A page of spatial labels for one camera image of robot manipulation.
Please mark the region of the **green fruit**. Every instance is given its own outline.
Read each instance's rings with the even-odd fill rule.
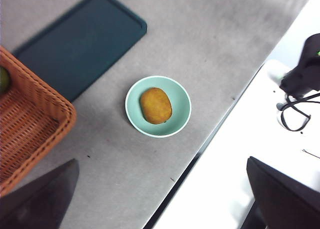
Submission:
[[[10,76],[6,69],[0,66],[0,94],[4,93],[10,85]]]

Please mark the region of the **white surface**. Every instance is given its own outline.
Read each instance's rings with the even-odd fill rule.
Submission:
[[[249,156],[320,190],[320,160],[302,152],[320,154],[319,107],[312,104],[307,109],[312,119],[303,134],[284,129],[277,121],[276,109],[284,93],[268,77],[275,67],[289,70],[275,60],[261,68],[155,229],[239,228],[253,200],[246,173]]]

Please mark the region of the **table surface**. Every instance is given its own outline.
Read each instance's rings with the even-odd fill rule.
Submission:
[[[320,156],[319,106],[304,106],[303,111],[311,114],[312,119],[303,129],[303,134],[287,131],[279,124],[276,109],[277,103],[284,102],[284,92],[269,76],[270,72],[287,72],[297,65],[305,40],[320,31],[319,8],[320,0],[310,0],[300,12],[225,119],[154,229],[239,229],[254,201],[246,172],[250,156],[320,191],[320,160],[302,152],[305,149]],[[297,123],[298,128],[300,119],[295,114],[288,123]]]
[[[12,51],[78,1],[1,0],[1,44]],[[76,126],[20,184],[79,160],[64,229],[142,228],[307,2],[119,1],[147,34],[74,102]],[[127,91],[150,75],[190,95],[190,121],[175,136],[145,136],[127,119]]]

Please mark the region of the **black wire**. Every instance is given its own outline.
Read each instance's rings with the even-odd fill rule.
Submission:
[[[298,132],[298,131],[301,131],[302,129],[304,129],[306,127],[306,125],[308,124],[308,122],[310,121],[311,119],[311,115],[307,115],[305,114],[303,111],[299,110],[298,108],[295,107],[296,104],[299,104],[299,103],[317,103],[317,104],[320,104],[320,101],[314,101],[314,100],[310,100],[310,99],[313,99],[313,98],[316,98],[316,97],[319,97],[320,96],[320,93],[316,93],[316,94],[313,94],[313,95],[310,95],[310,96],[307,96],[307,97],[302,97],[302,98],[298,98],[296,101],[291,101],[289,96],[286,95],[286,102],[287,104],[283,105],[281,108],[280,108],[280,111],[281,112],[281,122],[282,122],[282,125],[289,131],[291,132]],[[285,116],[284,116],[284,112],[286,109],[288,108],[292,108],[294,109],[296,112],[302,114],[303,116],[305,116],[305,121],[303,123],[303,125],[301,127],[299,127],[298,129],[291,129],[288,125],[287,125],[287,122],[285,120]]]

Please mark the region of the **dark teal tray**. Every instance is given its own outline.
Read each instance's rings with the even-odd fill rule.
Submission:
[[[83,0],[13,54],[73,101],[146,32],[118,1]]]

